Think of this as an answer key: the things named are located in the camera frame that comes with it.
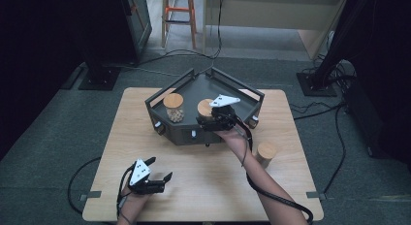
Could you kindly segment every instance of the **wooden table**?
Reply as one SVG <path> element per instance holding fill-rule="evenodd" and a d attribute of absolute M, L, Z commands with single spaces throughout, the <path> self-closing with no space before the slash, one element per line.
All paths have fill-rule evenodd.
<path fill-rule="evenodd" d="M 158 90 L 124 91 L 90 190 L 102 193 L 87 200 L 83 218 L 115 221 L 116 197 L 125 170 L 138 158 L 155 156 L 150 179 L 162 179 L 169 172 L 173 178 L 164 193 L 150 198 L 139 221 L 268 221 L 245 171 L 225 144 L 177 146 L 154 131 L 144 100 Z M 321 220 L 324 214 L 319 199 L 306 196 L 316 189 L 286 95 L 281 90 L 261 91 L 266 97 L 260 123 L 252 130 L 254 146 L 262 141 L 277 146 L 268 173 L 297 203 L 313 212 L 314 220 Z"/>

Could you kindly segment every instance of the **jar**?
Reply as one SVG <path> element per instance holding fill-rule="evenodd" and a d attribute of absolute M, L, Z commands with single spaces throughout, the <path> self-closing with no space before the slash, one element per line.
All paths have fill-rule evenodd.
<path fill-rule="evenodd" d="M 211 99 L 204 99 L 197 105 L 197 111 L 199 112 L 199 118 L 204 121 L 212 120 L 212 107 L 209 105 L 211 103 Z"/>
<path fill-rule="evenodd" d="M 184 118 L 183 101 L 184 99 L 178 93 L 171 93 L 163 99 L 170 121 L 178 123 Z"/>

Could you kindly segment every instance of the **wire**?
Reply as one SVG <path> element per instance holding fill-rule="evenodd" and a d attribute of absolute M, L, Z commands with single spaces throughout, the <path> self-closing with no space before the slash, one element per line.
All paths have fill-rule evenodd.
<path fill-rule="evenodd" d="M 85 168 L 87 165 L 89 165 L 89 164 L 91 164 L 91 163 L 93 163 L 93 162 L 95 162 L 95 161 L 101 160 L 101 158 L 102 158 L 102 157 L 94 158 L 94 159 L 88 161 L 87 163 L 81 165 L 81 167 L 79 167 L 79 169 L 76 170 L 76 172 L 73 174 L 72 178 L 70 179 L 69 187 L 67 188 L 67 199 L 68 199 L 68 201 L 69 201 L 70 207 L 71 207 L 75 212 L 77 212 L 77 213 L 79 213 L 79 214 L 82 214 L 82 211 L 81 211 L 80 209 L 78 209 L 78 208 L 73 204 L 73 201 L 72 201 L 72 192 L 71 192 L 71 190 L 72 190 L 73 181 L 75 180 L 76 176 L 78 175 L 78 173 L 79 173 L 83 168 Z"/>
<path fill-rule="evenodd" d="M 216 58 L 218 57 L 218 55 L 220 54 L 221 48 L 222 48 L 222 46 L 223 46 L 222 40 L 221 40 L 221 32 L 220 32 L 221 9 L 222 9 L 222 6 L 223 6 L 223 0 L 220 0 L 219 12 L 218 12 L 218 25 L 217 25 L 218 50 L 217 50 L 213 55 L 205 55 L 205 54 L 203 54 L 203 53 L 198 53 L 198 52 L 195 52 L 195 51 L 189 50 L 189 49 L 175 49 L 175 50 L 166 52 L 166 54 L 164 54 L 164 55 L 162 55 L 162 56 L 160 56 L 160 57 L 156 57 L 156 58 L 152 58 L 152 59 L 149 59 L 149 60 L 140 62 L 140 63 L 139 63 L 139 66 L 141 66 L 141 65 L 143 65 L 143 64 L 147 64 L 147 63 L 153 62 L 153 61 L 157 61 L 157 60 L 160 60 L 160 59 L 163 59 L 163 58 L 173 57 L 173 56 L 199 55 L 199 56 L 202 56 L 202 57 L 206 57 L 206 58 L 208 58 L 208 59 L 211 59 L 211 60 L 216 59 Z M 187 53 L 185 53 L 185 54 L 183 54 L 183 53 L 178 53 L 178 54 L 173 54 L 173 55 L 171 55 L 172 53 L 177 52 L 177 51 L 190 52 L 190 54 L 187 54 Z"/>
<path fill-rule="evenodd" d="M 165 75 L 165 76 L 169 76 L 169 77 L 180 77 L 180 75 L 177 75 L 177 74 L 157 72 L 157 71 L 147 70 L 147 69 L 139 68 L 139 67 L 136 67 L 136 68 L 134 68 L 134 67 L 122 67 L 122 68 L 129 68 L 129 69 L 132 69 L 132 70 L 140 70 L 140 71 L 143 71 L 143 72 L 154 73 L 154 74 L 159 74 L 159 75 Z"/>
<path fill-rule="evenodd" d="M 310 115 L 305 115 L 305 116 L 295 117 L 294 120 L 300 120 L 300 119 L 309 118 L 309 117 L 316 116 L 316 115 L 321 115 L 321 114 L 323 114 L 323 113 L 328 113 L 328 112 L 330 112 L 330 111 L 333 111 L 333 110 L 338 109 L 338 108 L 343 107 L 343 106 L 345 106 L 345 103 L 344 103 L 344 102 L 341 102 L 341 103 L 339 103 L 338 105 L 333 106 L 333 107 L 329 108 L 329 109 L 326 110 L 326 111 L 317 112 L 317 113 L 310 114 Z"/>
<path fill-rule="evenodd" d="M 339 170 L 341 169 L 341 166 L 344 163 L 345 156 L 346 156 L 346 153 L 347 153 L 347 149 L 345 147 L 345 142 L 342 140 L 341 133 L 340 133 L 339 127 L 338 127 L 338 112 L 341 108 L 342 108 L 342 106 L 339 107 L 335 112 L 335 128 L 336 128 L 336 133 L 338 134 L 338 138 L 341 141 L 341 145 L 342 145 L 342 157 L 341 157 L 341 160 L 338 164 L 338 167 L 335 169 L 334 173 L 332 174 L 332 178 L 330 179 L 329 183 L 327 184 L 326 188 L 324 189 L 324 194 L 325 195 L 327 194 L 327 191 L 330 189 L 330 186 L 332 185 L 332 182 L 334 181 L 336 175 L 338 174 Z"/>
<path fill-rule="evenodd" d="M 321 63 L 320 63 L 320 65 L 317 66 L 317 62 L 319 62 L 319 61 L 322 62 L 322 61 L 324 61 L 325 58 L 326 58 L 326 55 L 321 54 L 321 53 L 318 54 L 318 56 L 312 60 L 312 66 L 313 66 L 313 67 L 311 67 L 311 68 L 304 68 L 304 69 L 301 70 L 301 72 L 304 73 L 304 72 L 307 72 L 307 71 L 308 71 L 308 74 L 311 74 L 311 72 L 317 71 L 318 68 L 319 68 L 320 65 L 321 65 Z"/>
<path fill-rule="evenodd" d="M 123 200 L 124 197 L 128 196 L 128 194 L 124 196 L 121 195 L 121 191 L 123 189 L 124 178 L 126 178 L 127 174 L 131 172 L 135 166 L 136 166 L 136 163 L 130 166 L 130 168 L 128 168 L 126 172 L 124 172 L 123 176 L 121 177 L 120 186 L 118 187 L 118 194 L 117 194 L 117 216 L 121 213 L 121 207 L 122 207 L 121 201 Z"/>
<path fill-rule="evenodd" d="M 273 199 L 273 200 L 275 200 L 275 201 L 277 201 L 277 202 L 280 202 L 280 203 L 282 203 L 282 204 L 284 204 L 284 205 L 287 205 L 287 206 L 289 206 L 289 207 L 291 207 L 291 208 L 299 209 L 299 210 L 305 212 L 306 214 L 308 214 L 308 218 L 306 219 L 306 221 L 307 221 L 308 224 L 312 224 L 312 220 L 313 220 L 313 218 L 314 218 L 314 215 L 313 215 L 313 213 L 311 212 L 311 210 L 309 210 L 308 208 L 306 208 L 306 207 L 304 207 L 304 206 L 302 206 L 302 205 L 300 205 L 300 204 L 298 204 L 298 203 L 292 202 L 292 201 L 287 200 L 287 199 L 285 199 L 285 198 L 281 198 L 281 197 L 279 197 L 279 196 L 277 196 L 277 195 L 275 195 L 275 194 L 268 193 L 268 192 L 265 191 L 264 189 L 258 187 L 258 186 L 253 182 L 253 180 L 250 178 L 250 176 L 249 176 L 248 174 L 247 174 L 247 180 L 248 180 L 248 183 L 250 184 L 251 188 L 253 188 L 253 189 L 254 189 L 255 191 L 257 191 L 258 193 L 260 193 L 260 194 L 262 194 L 262 195 L 264 195 L 264 196 L 266 196 L 266 197 L 268 197 L 268 198 L 271 198 L 271 199 Z"/>
<path fill-rule="evenodd" d="M 351 86 L 351 82 L 356 80 L 356 71 L 353 71 L 353 74 L 348 75 L 344 65 L 342 65 L 342 60 L 336 65 L 334 69 L 334 77 L 329 79 L 329 83 L 336 82 L 339 88 L 341 89 L 342 94 L 345 94 Z"/>
<path fill-rule="evenodd" d="M 127 200 L 127 196 L 129 196 L 130 194 L 131 194 L 131 192 L 128 193 L 128 194 L 126 194 L 126 195 L 124 195 L 124 196 L 121 196 L 121 202 L 120 202 L 119 204 L 117 204 L 117 213 L 118 213 L 120 216 L 122 216 L 122 217 L 127 221 L 128 224 L 132 225 L 133 223 L 130 222 L 130 220 L 126 217 L 126 215 L 124 215 L 124 213 L 121 211 L 121 209 L 122 209 L 122 207 L 123 207 L 123 204 L 124 204 L 125 201 Z"/>
<path fill-rule="evenodd" d="M 309 104 L 308 106 L 296 106 L 296 105 L 293 105 L 293 104 L 290 104 L 290 110 L 292 110 L 292 111 L 295 111 L 295 112 L 297 112 L 297 113 L 306 113 L 311 107 L 313 107 L 313 106 L 324 106 L 324 107 L 327 107 L 327 108 L 331 108 L 331 106 L 329 106 L 329 105 L 327 105 L 326 103 L 323 103 L 323 102 L 313 102 L 313 103 L 311 103 L 311 104 Z M 303 111 L 299 111 L 299 110 L 297 110 L 297 109 L 294 109 L 294 108 L 291 108 L 291 107 L 297 107 L 297 108 L 299 108 L 299 109 L 304 109 Z"/>
<path fill-rule="evenodd" d="M 252 151 L 252 150 L 253 150 L 253 138 L 252 138 L 252 134 L 251 134 L 250 129 L 248 129 L 248 127 L 242 122 L 241 118 L 239 118 L 237 115 L 236 115 L 236 124 L 238 124 L 242 129 L 244 129 L 244 131 L 245 131 L 245 133 L 246 133 L 246 136 L 236 128 L 236 129 L 237 129 L 237 132 L 238 132 L 243 138 L 245 138 L 245 139 L 248 141 L 248 142 L 247 142 L 248 145 L 247 145 L 246 147 L 249 146 L 250 150 Z M 242 165 L 244 164 L 244 160 L 245 160 L 245 154 L 244 154 L 244 158 L 243 158 L 242 163 L 241 163 Z M 262 194 L 262 195 L 264 195 L 264 196 L 266 196 L 266 197 L 268 197 L 268 198 L 270 198 L 270 199 L 273 199 L 273 200 L 275 200 L 275 201 L 277 201 L 277 202 L 279 202 L 279 203 L 282 203 L 282 204 L 284 204 L 284 205 L 286 205 L 286 206 L 288 206 L 288 207 L 291 207 L 291 208 L 294 208 L 294 209 L 299 209 L 299 210 L 307 213 L 307 214 L 308 214 L 307 223 L 308 223 L 308 224 L 311 224 L 311 223 L 312 223 L 312 220 L 313 220 L 314 215 L 313 215 L 313 213 L 311 212 L 311 210 L 309 210 L 308 208 L 306 208 L 306 207 L 304 207 L 304 206 L 302 206 L 302 205 L 300 205 L 300 204 L 298 204 L 298 203 L 295 203 L 295 202 L 292 202 L 292 201 L 287 200 L 287 199 L 285 199 L 285 198 L 279 197 L 279 196 L 277 196 L 277 195 L 275 195 L 275 194 L 268 193 L 268 192 L 265 191 L 264 189 L 262 189 L 262 188 L 260 188 L 259 186 L 257 186 L 257 185 L 253 182 L 253 180 L 250 178 L 250 176 L 248 175 L 248 173 L 246 173 L 246 177 L 247 177 L 247 181 L 248 181 L 248 183 L 250 184 L 251 188 L 253 188 L 255 191 L 257 191 L 258 193 L 260 193 L 260 194 Z"/>

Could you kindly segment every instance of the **wooden cylinder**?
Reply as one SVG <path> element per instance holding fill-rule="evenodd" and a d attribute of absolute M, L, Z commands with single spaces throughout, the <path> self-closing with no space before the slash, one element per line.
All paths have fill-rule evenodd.
<path fill-rule="evenodd" d="M 262 142 L 257 147 L 256 159 L 263 168 L 266 168 L 276 153 L 277 149 L 272 143 Z"/>
<path fill-rule="evenodd" d="M 178 93 L 171 93 L 163 99 L 163 104 L 166 107 L 167 116 L 170 121 L 177 123 L 184 118 L 183 101 L 183 97 Z"/>
<path fill-rule="evenodd" d="M 211 99 L 204 99 L 197 105 L 199 116 L 202 119 L 205 119 L 205 120 L 212 119 L 212 115 L 211 115 L 212 107 L 209 105 L 210 102 L 212 102 Z"/>

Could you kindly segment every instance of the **wooden jar lid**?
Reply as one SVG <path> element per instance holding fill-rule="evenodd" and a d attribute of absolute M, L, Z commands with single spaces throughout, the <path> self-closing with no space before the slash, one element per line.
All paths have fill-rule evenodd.
<path fill-rule="evenodd" d="M 184 99 L 178 93 L 170 93 L 163 99 L 164 106 L 170 109 L 178 108 L 182 105 Z"/>
<path fill-rule="evenodd" d="M 203 117 L 212 117 L 211 115 L 211 110 L 212 107 L 209 105 L 209 103 L 212 102 L 211 99 L 204 99 L 197 105 L 197 110 L 199 111 L 199 115 Z"/>
<path fill-rule="evenodd" d="M 257 147 L 257 153 L 263 159 L 270 160 L 274 158 L 275 154 L 277 153 L 277 150 L 275 149 L 275 146 L 272 143 L 262 142 Z"/>

